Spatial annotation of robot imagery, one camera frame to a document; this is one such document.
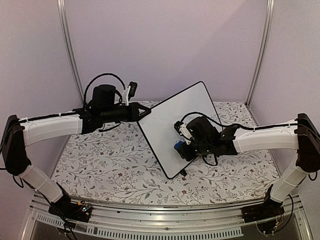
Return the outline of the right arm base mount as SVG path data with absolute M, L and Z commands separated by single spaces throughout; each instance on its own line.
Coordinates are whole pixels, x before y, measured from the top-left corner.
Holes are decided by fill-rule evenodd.
M 276 232 L 285 213 L 282 203 L 264 200 L 263 203 L 241 208 L 241 216 L 245 223 L 256 223 L 258 231 L 264 235 Z

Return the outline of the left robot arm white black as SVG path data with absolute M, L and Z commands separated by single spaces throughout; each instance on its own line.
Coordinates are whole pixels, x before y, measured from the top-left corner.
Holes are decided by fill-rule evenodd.
M 92 99 L 71 111 L 32 118 L 11 115 L 3 131 L 0 153 L 4 162 L 2 170 L 42 194 L 63 216 L 74 213 L 69 195 L 36 165 L 27 151 L 35 146 L 48 146 L 55 139 L 72 135 L 104 132 L 104 125 L 137 122 L 151 113 L 151 109 L 138 102 L 130 102 L 136 91 L 131 83 L 119 93 L 115 86 L 102 84 L 93 89 Z

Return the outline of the blue whiteboard eraser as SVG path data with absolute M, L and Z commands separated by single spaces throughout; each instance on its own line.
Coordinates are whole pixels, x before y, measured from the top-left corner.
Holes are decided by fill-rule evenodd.
M 184 144 L 185 142 L 184 141 L 178 141 L 178 142 L 176 142 L 175 144 L 174 144 L 174 149 L 176 150 L 176 151 L 179 151 L 179 149 L 181 148 L 181 146 Z

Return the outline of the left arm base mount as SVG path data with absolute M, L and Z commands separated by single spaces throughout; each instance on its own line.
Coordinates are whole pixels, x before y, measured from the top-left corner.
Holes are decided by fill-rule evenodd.
M 92 204 L 80 201 L 59 200 L 51 203 L 48 212 L 64 219 L 88 223 L 92 214 Z

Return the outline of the white whiteboard black frame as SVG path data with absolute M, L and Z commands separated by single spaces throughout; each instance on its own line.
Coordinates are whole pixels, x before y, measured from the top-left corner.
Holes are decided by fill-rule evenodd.
M 156 104 L 151 108 L 150 114 L 138 121 L 143 136 L 168 179 L 175 178 L 190 164 L 174 149 L 174 145 L 183 140 L 174 129 L 174 124 L 191 112 L 203 113 L 216 122 L 221 122 L 202 81 Z

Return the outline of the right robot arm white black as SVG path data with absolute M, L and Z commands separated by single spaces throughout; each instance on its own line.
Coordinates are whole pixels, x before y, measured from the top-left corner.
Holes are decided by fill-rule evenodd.
M 297 152 L 296 159 L 283 175 L 268 189 L 265 202 L 259 206 L 262 218 L 269 218 L 278 210 L 285 198 L 310 173 L 320 169 L 320 134 L 305 113 L 279 124 L 247 127 L 238 123 L 223 125 L 218 131 L 215 120 L 203 113 L 189 123 L 179 120 L 174 124 L 183 137 L 174 145 L 180 157 L 188 162 L 197 157 L 213 155 L 235 156 L 255 150 L 290 149 Z

